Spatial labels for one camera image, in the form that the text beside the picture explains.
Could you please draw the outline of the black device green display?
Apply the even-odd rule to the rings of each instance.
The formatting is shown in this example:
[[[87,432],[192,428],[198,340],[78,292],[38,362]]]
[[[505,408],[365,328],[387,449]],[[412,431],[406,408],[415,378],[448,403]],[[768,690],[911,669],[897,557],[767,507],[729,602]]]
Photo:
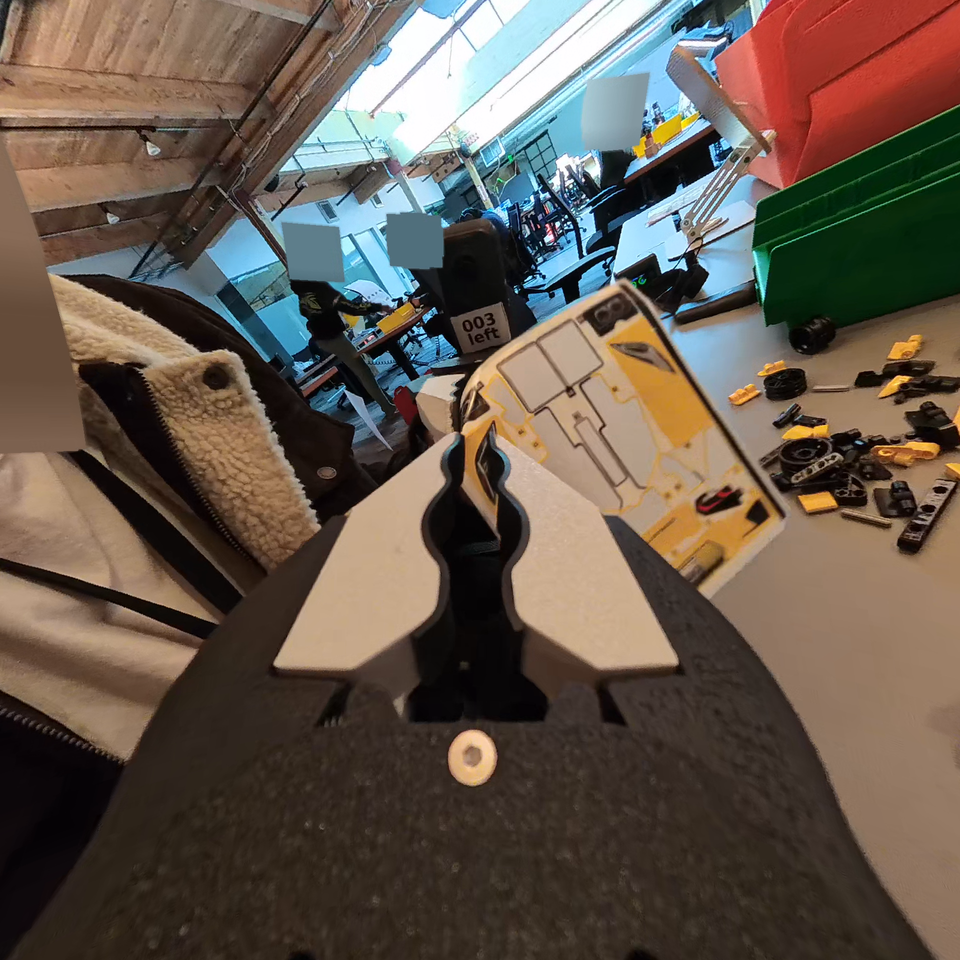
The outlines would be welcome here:
[[[687,251],[673,266],[663,270],[659,258],[650,253],[618,273],[662,311],[674,314],[684,301],[701,292],[709,272],[700,264],[695,250]]]

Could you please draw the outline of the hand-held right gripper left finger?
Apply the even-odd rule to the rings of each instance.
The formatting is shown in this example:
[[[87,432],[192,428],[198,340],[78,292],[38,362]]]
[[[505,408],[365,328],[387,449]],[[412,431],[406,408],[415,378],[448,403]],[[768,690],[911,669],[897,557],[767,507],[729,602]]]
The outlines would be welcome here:
[[[447,434],[353,508],[272,671],[384,691],[415,723],[454,645],[448,553],[460,500],[460,436]]]

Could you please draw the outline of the pile of yellow black brick parts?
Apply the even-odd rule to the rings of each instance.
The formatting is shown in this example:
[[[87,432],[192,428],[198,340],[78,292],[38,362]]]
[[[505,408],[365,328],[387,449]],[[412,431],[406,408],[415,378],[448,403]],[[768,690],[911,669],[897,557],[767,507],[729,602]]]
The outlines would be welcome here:
[[[918,556],[958,505],[958,413],[940,401],[958,397],[958,375],[924,355],[926,341],[922,333],[899,337],[881,366],[858,370],[846,382],[815,382],[805,372],[806,393],[772,401],[784,407],[772,421],[779,439],[759,461],[802,514],[836,515],[893,532],[894,549],[904,557]],[[784,368],[799,366],[785,359],[764,364],[758,385],[734,391],[730,403],[765,397],[763,379]],[[902,415],[904,429],[832,426],[800,402],[813,394],[857,392],[889,403]]]

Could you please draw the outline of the car sticker sheet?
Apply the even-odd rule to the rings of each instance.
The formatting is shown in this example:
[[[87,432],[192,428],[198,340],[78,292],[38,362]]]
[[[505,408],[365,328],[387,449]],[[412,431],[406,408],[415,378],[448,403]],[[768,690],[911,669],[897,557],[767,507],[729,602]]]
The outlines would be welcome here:
[[[488,436],[618,518],[705,596],[786,526],[786,505],[627,281],[508,342],[463,387],[462,490],[490,527]]]

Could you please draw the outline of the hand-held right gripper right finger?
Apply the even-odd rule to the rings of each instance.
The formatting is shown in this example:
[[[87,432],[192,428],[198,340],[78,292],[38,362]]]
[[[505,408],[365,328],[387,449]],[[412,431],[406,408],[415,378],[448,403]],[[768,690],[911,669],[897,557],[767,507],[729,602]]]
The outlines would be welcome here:
[[[518,447],[484,438],[496,579],[480,622],[480,704],[490,719],[546,719],[588,694],[602,722],[625,722],[612,684],[680,666],[606,517]]]

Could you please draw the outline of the yellow storage bin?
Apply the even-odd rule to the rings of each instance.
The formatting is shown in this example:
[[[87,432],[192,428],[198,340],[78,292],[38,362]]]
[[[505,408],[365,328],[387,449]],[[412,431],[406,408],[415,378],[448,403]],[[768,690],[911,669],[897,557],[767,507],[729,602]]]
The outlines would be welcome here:
[[[662,122],[656,124],[647,139],[656,144],[659,148],[663,148],[667,143],[678,138],[686,129],[695,124],[701,115],[699,112],[693,112],[692,114],[685,116],[683,114],[675,114],[669,119],[665,119]]]

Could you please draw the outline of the black oblong case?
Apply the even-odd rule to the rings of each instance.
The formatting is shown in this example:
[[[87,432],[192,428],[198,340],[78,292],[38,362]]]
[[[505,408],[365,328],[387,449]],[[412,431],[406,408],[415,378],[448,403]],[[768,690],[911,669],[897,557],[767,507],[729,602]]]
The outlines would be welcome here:
[[[674,313],[677,324],[689,324],[730,311],[749,307],[758,302],[758,293],[753,283],[745,283],[712,294],[702,299],[691,300],[679,306]]]

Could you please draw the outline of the green storage bin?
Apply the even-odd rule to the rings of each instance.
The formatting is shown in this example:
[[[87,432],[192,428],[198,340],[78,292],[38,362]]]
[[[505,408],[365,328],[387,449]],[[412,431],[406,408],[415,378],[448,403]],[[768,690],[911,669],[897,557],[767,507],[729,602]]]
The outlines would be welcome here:
[[[959,107],[763,198],[753,275],[767,327],[835,330],[959,290]]]

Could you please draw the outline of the white table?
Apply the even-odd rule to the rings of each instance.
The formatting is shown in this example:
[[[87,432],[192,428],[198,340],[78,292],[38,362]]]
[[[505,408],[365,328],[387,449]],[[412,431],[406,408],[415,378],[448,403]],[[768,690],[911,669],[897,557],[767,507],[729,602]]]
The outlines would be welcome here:
[[[746,174],[733,186],[718,216],[726,222],[706,234],[703,247],[698,253],[702,267],[707,271],[698,299],[718,296],[753,280],[752,245],[754,211],[758,203],[775,193],[775,189]],[[664,218],[650,224],[646,212],[639,213],[625,222],[621,228],[616,256],[612,264],[612,276],[624,278],[644,258],[655,256],[662,271],[673,267],[671,256],[680,251],[675,224]]]

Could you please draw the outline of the black office chair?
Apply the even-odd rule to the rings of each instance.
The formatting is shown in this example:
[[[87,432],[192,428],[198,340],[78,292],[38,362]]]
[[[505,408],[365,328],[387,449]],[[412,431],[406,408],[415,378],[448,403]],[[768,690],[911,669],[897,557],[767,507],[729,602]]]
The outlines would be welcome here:
[[[606,276],[611,275],[612,263],[616,254],[616,244],[610,243],[607,239],[601,239],[599,246],[595,246],[593,251],[586,252],[586,245],[582,235],[582,230],[578,218],[574,215],[566,201],[553,190],[550,183],[542,175],[537,177],[539,182],[538,194],[545,193],[551,204],[554,206],[553,220],[561,224],[568,224],[574,233],[575,246],[579,258],[568,264],[563,270],[555,273],[539,285],[519,287],[518,292],[524,297],[534,294],[546,294],[553,298],[559,291],[564,301],[569,305],[578,300],[582,294],[580,291],[580,282],[587,272],[594,266],[602,265]]]

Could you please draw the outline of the red plastic bin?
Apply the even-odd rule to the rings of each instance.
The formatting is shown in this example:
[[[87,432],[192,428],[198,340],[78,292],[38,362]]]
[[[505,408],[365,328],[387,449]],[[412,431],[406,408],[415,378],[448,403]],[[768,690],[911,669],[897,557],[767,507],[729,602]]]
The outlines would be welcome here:
[[[750,173],[786,188],[958,106],[959,3],[769,2],[716,66],[776,133]]]

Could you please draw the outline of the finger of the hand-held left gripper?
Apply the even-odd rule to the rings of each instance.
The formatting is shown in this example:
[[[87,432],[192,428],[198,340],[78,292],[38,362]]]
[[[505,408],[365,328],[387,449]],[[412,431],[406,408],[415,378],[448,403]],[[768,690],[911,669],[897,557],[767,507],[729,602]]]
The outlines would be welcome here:
[[[427,377],[415,396],[414,448],[426,450],[461,432],[461,377]]]

